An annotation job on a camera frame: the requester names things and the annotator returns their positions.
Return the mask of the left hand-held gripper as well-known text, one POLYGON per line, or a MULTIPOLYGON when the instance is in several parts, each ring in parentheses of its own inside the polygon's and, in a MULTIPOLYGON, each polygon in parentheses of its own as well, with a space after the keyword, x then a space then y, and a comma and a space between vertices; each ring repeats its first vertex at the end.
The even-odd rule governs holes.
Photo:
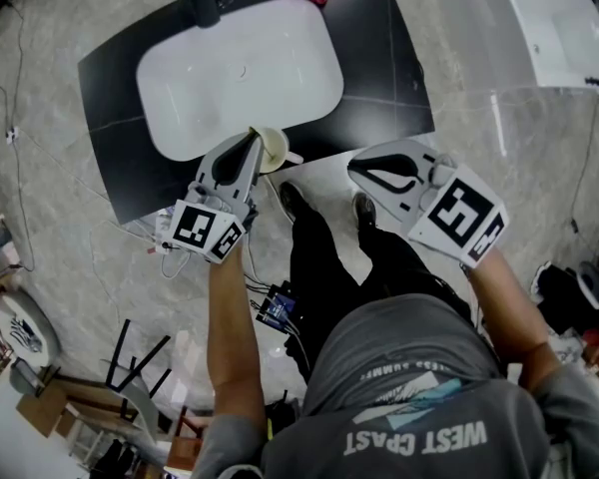
POLYGON ((251 190, 263 153, 258 134, 230 137, 206 153, 186 196, 175 204, 168 243, 209 262, 223 262, 257 213, 251 190))

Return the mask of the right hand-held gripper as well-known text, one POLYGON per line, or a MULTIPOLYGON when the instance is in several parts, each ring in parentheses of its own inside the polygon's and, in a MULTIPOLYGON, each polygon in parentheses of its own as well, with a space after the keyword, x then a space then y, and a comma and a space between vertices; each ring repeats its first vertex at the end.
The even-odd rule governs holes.
POLYGON ((349 177, 431 250, 477 267, 509 225, 502 199, 475 172, 412 139, 366 149, 349 177))

